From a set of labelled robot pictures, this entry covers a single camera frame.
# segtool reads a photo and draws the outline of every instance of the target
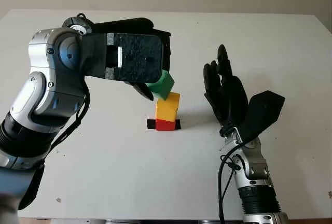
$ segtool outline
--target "black cable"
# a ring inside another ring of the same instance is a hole
[[[81,121],[83,119],[83,117],[85,116],[85,114],[87,113],[88,109],[89,109],[89,105],[90,105],[90,91],[89,88],[84,80],[84,78],[82,78],[81,80],[82,86],[83,86],[83,91],[85,93],[85,98],[83,101],[83,104],[81,105],[80,109],[77,111],[76,113],[76,118],[75,121],[53,142],[53,144],[51,145],[51,148],[48,152],[48,154],[60,143],[62,143],[66,138],[69,137],[69,135],[71,135],[71,133],[79,127],[79,125],[81,124]]]
[[[233,174],[234,174],[234,171],[235,171],[235,169],[232,169],[232,172],[231,172],[230,175],[229,175],[228,181],[227,181],[227,183],[226,183],[226,186],[225,186],[225,189],[224,189],[224,192],[223,192],[223,195],[222,195],[222,201],[224,200],[224,197],[225,197],[226,191],[227,191],[227,189],[228,189],[228,186],[229,186],[230,181],[232,180],[232,176],[233,176]]]
[[[246,143],[240,143],[239,145],[236,145],[233,147],[222,160],[222,163],[220,164],[219,171],[218,171],[218,199],[219,199],[219,218],[220,218],[220,224],[226,224],[225,223],[225,217],[224,217],[224,210],[223,210],[223,194],[222,194],[222,173],[224,170],[224,166],[226,164],[226,160],[229,158],[230,155],[237,149],[244,146]]]
[[[81,18],[84,18],[84,19],[86,19],[87,17],[85,16],[85,14],[84,13],[79,13],[79,14],[77,14],[77,17],[81,17]]]
[[[224,159],[225,159],[225,156],[226,156],[226,155],[221,155],[221,156],[220,156],[220,159],[221,159],[221,160],[224,160]],[[227,159],[230,160],[229,163],[232,163],[232,162],[233,162],[233,160],[232,160],[230,157],[228,157]]]

